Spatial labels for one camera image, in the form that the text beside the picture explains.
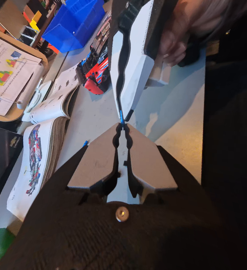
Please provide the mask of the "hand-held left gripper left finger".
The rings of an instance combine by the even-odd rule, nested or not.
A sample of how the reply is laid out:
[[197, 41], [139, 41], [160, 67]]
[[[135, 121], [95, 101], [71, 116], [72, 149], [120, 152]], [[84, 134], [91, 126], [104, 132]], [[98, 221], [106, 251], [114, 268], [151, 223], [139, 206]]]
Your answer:
[[68, 188], [81, 191], [113, 191], [118, 180], [120, 123], [93, 140], [79, 162]]

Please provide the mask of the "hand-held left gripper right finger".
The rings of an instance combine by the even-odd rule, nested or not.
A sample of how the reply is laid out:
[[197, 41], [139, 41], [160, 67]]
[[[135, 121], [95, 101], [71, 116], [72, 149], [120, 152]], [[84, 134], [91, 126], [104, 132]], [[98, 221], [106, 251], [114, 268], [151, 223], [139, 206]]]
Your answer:
[[130, 124], [125, 124], [128, 148], [128, 185], [132, 196], [142, 204], [149, 194], [177, 190], [157, 145]]

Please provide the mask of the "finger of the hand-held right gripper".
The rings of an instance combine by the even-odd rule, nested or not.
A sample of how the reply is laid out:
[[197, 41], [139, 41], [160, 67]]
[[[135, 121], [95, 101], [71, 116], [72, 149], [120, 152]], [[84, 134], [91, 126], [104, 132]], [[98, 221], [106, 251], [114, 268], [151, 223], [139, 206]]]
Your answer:
[[121, 16], [123, 45], [120, 52], [120, 110], [129, 121], [154, 65], [145, 52], [146, 37], [154, 1], [130, 1]]
[[113, 40], [112, 40], [110, 76], [111, 76], [111, 81], [112, 81], [112, 89], [113, 89], [113, 94], [114, 94], [115, 105], [116, 105], [119, 119], [120, 119], [120, 110], [119, 110], [118, 101], [117, 101], [116, 84], [117, 84], [117, 80], [119, 76], [118, 63], [119, 63], [120, 52], [122, 50], [122, 45], [123, 45], [123, 33], [121, 33], [120, 31], [117, 31], [116, 34], [113, 36]]

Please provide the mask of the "grey desk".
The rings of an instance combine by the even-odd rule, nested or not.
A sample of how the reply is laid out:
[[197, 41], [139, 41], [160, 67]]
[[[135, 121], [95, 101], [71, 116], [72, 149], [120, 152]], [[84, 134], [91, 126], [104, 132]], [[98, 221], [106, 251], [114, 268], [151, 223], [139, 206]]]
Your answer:
[[[75, 50], [68, 54], [59, 53], [50, 75], [59, 74], [78, 63], [87, 50]], [[143, 91], [129, 124], [162, 146], [180, 162], [201, 183], [204, 87], [206, 49], [200, 50], [200, 58], [186, 67], [174, 66], [169, 84], [163, 87], [149, 87]], [[119, 121], [112, 89], [104, 95], [95, 96], [83, 87], [78, 90], [71, 119], [67, 127], [56, 169], [61, 167], [86, 140], [92, 142], [108, 128]], [[138, 204], [128, 187], [127, 168], [123, 166], [127, 158], [125, 135], [119, 139], [119, 171], [121, 177], [107, 201], [122, 201]], [[17, 234], [21, 222], [6, 209], [7, 198], [20, 172], [23, 151], [0, 194], [0, 228], [9, 228]]]

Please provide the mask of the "person's right hand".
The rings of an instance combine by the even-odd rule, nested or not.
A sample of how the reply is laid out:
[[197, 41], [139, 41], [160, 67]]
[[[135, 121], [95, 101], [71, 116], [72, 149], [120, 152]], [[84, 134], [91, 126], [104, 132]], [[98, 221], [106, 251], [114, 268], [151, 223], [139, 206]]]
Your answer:
[[166, 22], [160, 40], [159, 54], [170, 67], [177, 65], [186, 55], [184, 37], [199, 17], [202, 1], [178, 1]]

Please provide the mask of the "red black toy car model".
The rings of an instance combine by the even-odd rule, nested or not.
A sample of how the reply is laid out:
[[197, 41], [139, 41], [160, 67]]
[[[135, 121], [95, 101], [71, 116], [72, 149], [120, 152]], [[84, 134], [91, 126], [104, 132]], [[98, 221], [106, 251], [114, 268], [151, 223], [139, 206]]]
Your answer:
[[104, 94], [111, 81], [108, 63], [110, 21], [111, 12], [105, 17], [91, 43], [90, 52], [76, 67], [79, 86], [83, 86], [95, 95]]

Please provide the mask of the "blue plastic bin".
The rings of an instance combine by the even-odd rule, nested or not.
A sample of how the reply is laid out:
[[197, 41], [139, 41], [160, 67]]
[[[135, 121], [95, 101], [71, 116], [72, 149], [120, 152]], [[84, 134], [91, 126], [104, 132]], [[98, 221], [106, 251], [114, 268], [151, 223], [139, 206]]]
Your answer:
[[42, 35], [61, 53], [83, 48], [105, 15], [103, 0], [67, 0]]

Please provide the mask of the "open instruction booklet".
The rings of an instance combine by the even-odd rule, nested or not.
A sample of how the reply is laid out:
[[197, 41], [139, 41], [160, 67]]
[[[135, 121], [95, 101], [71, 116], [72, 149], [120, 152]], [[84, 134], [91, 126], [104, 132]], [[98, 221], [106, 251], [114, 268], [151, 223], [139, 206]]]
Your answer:
[[58, 163], [70, 119], [68, 106], [79, 85], [76, 68], [77, 64], [61, 72], [52, 94], [30, 113], [32, 125], [24, 131], [21, 169], [7, 199], [7, 210], [21, 222]]

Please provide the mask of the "white stand base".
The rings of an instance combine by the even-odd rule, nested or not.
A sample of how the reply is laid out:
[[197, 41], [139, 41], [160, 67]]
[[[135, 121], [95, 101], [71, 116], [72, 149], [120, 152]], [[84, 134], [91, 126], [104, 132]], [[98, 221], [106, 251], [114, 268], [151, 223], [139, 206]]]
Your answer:
[[52, 85], [51, 80], [47, 81], [46, 83], [41, 83], [41, 81], [39, 81], [29, 104], [24, 110], [24, 114], [21, 119], [22, 122], [30, 122], [31, 111], [44, 100], [44, 97], [46, 96], [51, 85]]

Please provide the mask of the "yellow box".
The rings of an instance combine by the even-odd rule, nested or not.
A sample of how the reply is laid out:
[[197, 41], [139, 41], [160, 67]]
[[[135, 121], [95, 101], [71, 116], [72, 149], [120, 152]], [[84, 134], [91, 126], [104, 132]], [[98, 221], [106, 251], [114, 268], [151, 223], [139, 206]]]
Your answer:
[[40, 18], [42, 17], [42, 14], [40, 11], [37, 11], [34, 17], [32, 18], [30, 22], [31, 28], [33, 28], [36, 32], [39, 32], [40, 29], [37, 26], [37, 23], [39, 22]]

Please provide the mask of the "toy car set box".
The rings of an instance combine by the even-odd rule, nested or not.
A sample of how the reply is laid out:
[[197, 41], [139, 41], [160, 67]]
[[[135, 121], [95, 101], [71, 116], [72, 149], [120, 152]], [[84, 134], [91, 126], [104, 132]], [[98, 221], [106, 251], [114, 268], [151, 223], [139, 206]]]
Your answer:
[[22, 135], [0, 128], [0, 194], [22, 148]]

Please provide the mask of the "printed instruction sheet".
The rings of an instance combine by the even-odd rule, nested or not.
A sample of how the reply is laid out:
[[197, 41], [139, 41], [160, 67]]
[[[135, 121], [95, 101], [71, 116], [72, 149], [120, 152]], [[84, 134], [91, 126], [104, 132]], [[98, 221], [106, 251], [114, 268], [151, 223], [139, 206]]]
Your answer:
[[0, 116], [8, 113], [41, 60], [0, 38]]

